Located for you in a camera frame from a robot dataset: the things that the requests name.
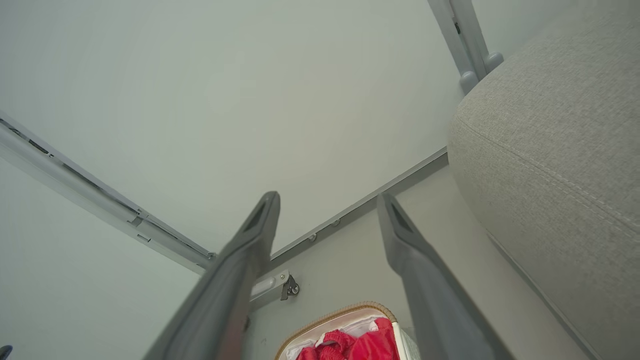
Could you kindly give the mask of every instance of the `sofa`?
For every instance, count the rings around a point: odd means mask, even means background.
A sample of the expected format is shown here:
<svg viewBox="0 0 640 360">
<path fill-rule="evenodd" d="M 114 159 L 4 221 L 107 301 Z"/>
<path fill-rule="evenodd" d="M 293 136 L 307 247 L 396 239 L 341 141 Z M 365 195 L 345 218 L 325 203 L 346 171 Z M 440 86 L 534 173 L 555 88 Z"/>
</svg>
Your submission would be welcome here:
<svg viewBox="0 0 640 360">
<path fill-rule="evenodd" d="M 585 353 L 640 359 L 640 1 L 549 24 L 464 98 L 448 152 L 478 221 Z"/>
</svg>

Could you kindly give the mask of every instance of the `gray metal bar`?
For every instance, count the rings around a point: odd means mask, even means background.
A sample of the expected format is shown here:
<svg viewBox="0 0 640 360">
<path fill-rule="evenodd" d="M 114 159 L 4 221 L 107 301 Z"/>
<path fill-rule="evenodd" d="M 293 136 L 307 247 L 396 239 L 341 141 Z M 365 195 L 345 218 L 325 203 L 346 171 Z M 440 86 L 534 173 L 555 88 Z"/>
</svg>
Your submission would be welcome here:
<svg viewBox="0 0 640 360">
<path fill-rule="evenodd" d="M 153 344 L 146 360 L 240 359 L 251 288 L 267 267 L 280 196 L 266 193 Z"/>
<path fill-rule="evenodd" d="M 387 261 L 403 280 L 422 358 L 513 360 L 393 196 L 378 196 L 378 216 Z"/>
<path fill-rule="evenodd" d="M 449 5 L 448 0 L 428 1 L 431 11 L 440 26 L 442 36 L 444 36 L 444 40 L 447 42 L 447 47 L 449 47 L 453 61 L 455 61 L 456 66 L 458 67 L 460 75 L 468 71 L 474 71 L 471 62 L 467 57 L 465 47 L 458 36 L 458 30 L 456 30 L 456 26 L 451 19 L 451 6 Z"/>
<path fill-rule="evenodd" d="M 484 66 L 484 59 L 489 56 L 482 29 L 476 17 L 476 11 L 471 0 L 450 0 L 451 8 L 458 20 L 460 35 L 467 44 L 469 58 L 478 76 L 482 80 L 488 73 Z"/>
<path fill-rule="evenodd" d="M 84 198 L 98 204 L 113 216 L 123 221 L 133 221 L 138 214 L 127 209 L 121 204 L 110 199 L 97 188 L 78 178 L 73 172 L 55 162 L 49 155 L 38 150 L 23 138 L 9 130 L 6 126 L 0 126 L 0 143 L 18 154 L 26 161 L 41 168 L 58 182 L 73 188 Z"/>
<path fill-rule="evenodd" d="M 145 235 L 149 241 L 154 241 L 164 246 L 168 250 L 182 256 L 190 262 L 200 265 L 202 268 L 208 268 L 211 263 L 209 256 L 203 255 L 195 249 L 185 245 L 170 233 L 167 233 L 151 222 L 143 220 L 138 224 L 138 226 L 136 226 L 136 230 L 142 235 Z"/>
</svg>

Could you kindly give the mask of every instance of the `upholstery seam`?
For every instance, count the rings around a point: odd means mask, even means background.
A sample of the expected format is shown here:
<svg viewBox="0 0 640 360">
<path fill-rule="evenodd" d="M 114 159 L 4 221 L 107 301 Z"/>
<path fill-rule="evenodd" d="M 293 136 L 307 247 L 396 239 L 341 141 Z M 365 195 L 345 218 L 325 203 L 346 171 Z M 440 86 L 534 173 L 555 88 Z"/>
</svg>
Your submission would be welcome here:
<svg viewBox="0 0 640 360">
<path fill-rule="evenodd" d="M 518 154 L 511 154 L 509 151 L 502 149 L 501 146 L 495 142 L 490 141 L 489 139 L 485 138 L 482 134 L 478 133 L 476 130 L 472 129 L 469 125 L 467 125 L 466 123 L 464 123 L 464 121 L 460 120 L 460 118 L 458 118 L 458 120 L 466 127 L 468 127 L 471 132 L 473 132 L 475 135 L 477 135 L 482 141 L 488 143 L 489 145 L 492 145 L 494 148 L 502 151 L 504 154 L 506 154 L 507 156 L 509 156 L 510 158 L 514 159 L 515 161 L 519 162 L 520 164 L 522 164 L 525 168 L 529 169 L 531 172 L 533 172 L 534 174 L 540 176 L 543 180 L 545 180 L 546 182 L 548 182 L 549 184 L 551 184 L 553 187 L 557 188 L 558 190 L 564 192 L 565 194 L 567 194 L 567 196 L 571 197 L 573 200 L 576 200 L 579 204 L 583 205 L 585 208 L 589 209 L 592 213 L 594 213 L 598 218 L 600 218 L 601 220 L 604 220 L 605 222 L 607 222 L 608 224 L 610 224 L 611 226 L 613 226 L 615 229 L 617 229 L 618 231 L 620 231 L 622 234 L 626 235 L 627 237 L 631 238 L 634 241 L 637 241 L 637 239 L 635 239 L 635 236 L 628 234 L 626 231 L 624 231 L 623 229 L 621 229 L 620 227 L 616 226 L 616 224 L 612 223 L 611 221 L 609 221 L 608 219 L 604 218 L 602 215 L 598 214 L 591 206 L 588 206 L 587 204 L 583 203 L 582 201 L 580 201 L 580 199 L 576 198 L 575 196 L 573 196 L 572 194 L 570 194 L 569 192 L 567 192 L 566 190 L 562 189 L 560 186 L 554 184 L 552 181 L 550 181 L 549 179 L 547 179 L 545 176 L 543 176 L 541 173 L 535 171 L 534 169 L 532 169 L 531 167 L 529 167 L 526 163 L 524 163 L 523 161 L 521 161 L 520 159 L 516 158 L 515 156 L 519 156 Z M 598 209 L 600 211 L 603 211 L 604 213 L 606 213 L 607 215 L 611 215 L 608 214 L 608 212 L 606 212 L 605 210 L 601 209 L 598 207 Z"/>
<path fill-rule="evenodd" d="M 484 134 L 480 133 L 479 131 L 475 130 L 473 127 L 471 127 L 470 125 L 468 125 L 466 122 L 462 121 L 462 120 L 460 119 L 460 117 L 456 116 L 456 118 L 457 118 L 457 120 L 458 120 L 459 122 L 461 122 L 464 126 L 468 127 L 471 131 L 473 131 L 476 135 L 480 136 L 482 139 L 484 139 L 484 140 L 488 141 L 488 142 L 489 142 L 489 143 L 491 143 L 491 144 L 496 145 L 497 147 L 505 148 L 505 149 L 503 149 L 503 150 L 509 149 L 509 151 L 510 151 L 510 152 L 512 152 L 514 155 L 517 155 L 517 156 L 521 157 L 523 160 L 527 160 L 527 161 L 530 161 L 530 162 L 534 163 L 535 165 L 537 165 L 537 166 L 541 167 L 543 170 L 546 170 L 547 172 L 550 172 L 551 174 L 553 174 L 553 175 L 555 175 L 555 176 L 559 177 L 561 180 L 563 180 L 563 181 L 567 182 L 568 184 L 565 184 L 565 185 L 566 185 L 567 187 L 569 187 L 569 188 L 574 187 L 574 189 L 573 189 L 573 190 L 574 190 L 575 192 L 582 192 L 585 196 L 590 197 L 591 199 L 593 199 L 593 200 L 594 200 L 594 201 L 596 201 L 597 203 L 601 204 L 601 205 L 602 205 L 602 206 L 604 206 L 605 208 L 607 208 L 607 209 L 611 210 L 614 214 L 616 214 L 616 215 L 618 215 L 619 217 L 621 217 L 622 219 L 624 219 L 624 220 L 628 221 L 628 222 L 629 222 L 631 225 L 633 225 L 634 227 L 640 227 L 640 224 L 638 224 L 638 223 L 636 222 L 637 220 L 634 220 L 634 219 L 631 219 L 631 218 L 629 218 L 629 217 L 626 217 L 625 215 L 623 215 L 623 214 L 622 214 L 622 213 L 620 213 L 619 211 L 617 211 L 617 210 L 615 210 L 614 208 L 612 208 L 612 207 L 610 207 L 609 205 L 607 205 L 604 201 L 602 201 L 602 200 L 598 199 L 597 197 L 595 197 L 595 196 L 591 195 L 589 192 L 587 192 L 586 190 L 582 189 L 579 185 L 574 184 L 574 183 L 573 183 L 573 182 L 571 182 L 569 179 L 567 179 L 567 178 L 563 177 L 562 175 L 558 174 L 557 172 L 554 172 L 554 171 L 553 171 L 553 170 L 551 170 L 550 168 L 546 167 L 544 164 L 541 164 L 540 162 L 538 162 L 538 161 L 536 161 L 536 160 L 532 159 L 530 156 L 527 156 L 527 155 L 525 155 L 525 154 L 521 153 L 520 151 L 517 151 L 516 149 L 514 149 L 514 148 L 510 147 L 509 145 L 506 145 L 506 144 L 499 144 L 499 143 L 497 143 L 497 142 L 495 142 L 495 141 L 493 141 L 493 140 L 489 139 L 489 138 L 488 138 L 488 136 L 486 136 L 486 135 L 484 135 Z"/>
</svg>

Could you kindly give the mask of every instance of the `metal bracket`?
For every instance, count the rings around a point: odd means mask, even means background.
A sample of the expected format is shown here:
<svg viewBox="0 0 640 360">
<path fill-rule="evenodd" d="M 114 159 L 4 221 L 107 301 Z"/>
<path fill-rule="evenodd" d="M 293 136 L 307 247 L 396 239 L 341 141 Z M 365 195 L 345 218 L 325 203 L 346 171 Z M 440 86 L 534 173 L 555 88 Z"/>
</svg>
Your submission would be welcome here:
<svg viewBox="0 0 640 360">
<path fill-rule="evenodd" d="M 282 285 L 282 294 L 280 296 L 280 300 L 287 300 L 290 296 L 297 296 L 300 292 L 300 286 L 296 283 L 296 280 L 293 276 L 289 275 L 287 282 Z"/>
</svg>

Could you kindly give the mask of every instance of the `red clothing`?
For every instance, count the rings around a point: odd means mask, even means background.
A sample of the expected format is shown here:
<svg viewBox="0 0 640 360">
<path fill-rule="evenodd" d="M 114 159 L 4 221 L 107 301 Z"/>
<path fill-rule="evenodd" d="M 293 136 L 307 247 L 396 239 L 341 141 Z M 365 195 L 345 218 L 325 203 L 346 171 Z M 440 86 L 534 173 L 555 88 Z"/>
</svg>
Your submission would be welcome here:
<svg viewBox="0 0 640 360">
<path fill-rule="evenodd" d="M 391 321 L 377 318 L 375 322 L 377 331 L 357 339 L 338 330 L 327 332 L 322 344 L 302 349 L 297 360 L 399 360 Z"/>
</svg>

